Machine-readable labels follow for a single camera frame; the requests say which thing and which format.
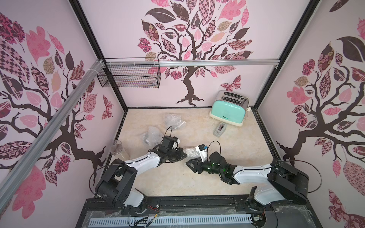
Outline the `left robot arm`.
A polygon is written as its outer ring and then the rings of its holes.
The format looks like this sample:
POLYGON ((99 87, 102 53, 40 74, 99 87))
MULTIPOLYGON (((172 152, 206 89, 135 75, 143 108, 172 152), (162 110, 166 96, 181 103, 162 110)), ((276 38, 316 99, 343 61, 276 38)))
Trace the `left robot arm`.
POLYGON ((183 149, 177 148, 167 150, 166 153, 152 150, 144 156, 129 161, 116 159, 102 175, 95 187, 95 194, 114 208, 126 205, 144 210, 147 197, 133 189, 136 177, 161 164, 179 162, 186 157, 187 154, 183 149))

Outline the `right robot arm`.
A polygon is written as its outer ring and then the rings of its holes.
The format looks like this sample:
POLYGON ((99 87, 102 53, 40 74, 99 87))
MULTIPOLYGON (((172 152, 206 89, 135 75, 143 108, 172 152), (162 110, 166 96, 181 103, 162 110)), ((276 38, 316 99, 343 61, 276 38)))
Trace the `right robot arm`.
POLYGON ((247 198, 249 204, 267 205, 281 200, 298 205, 308 202, 308 175, 281 160, 274 159, 272 163, 262 166, 244 167, 229 164, 219 152, 214 152, 208 160, 195 158, 185 164, 194 173, 216 174, 229 185, 263 184, 260 188, 252 188, 247 198))

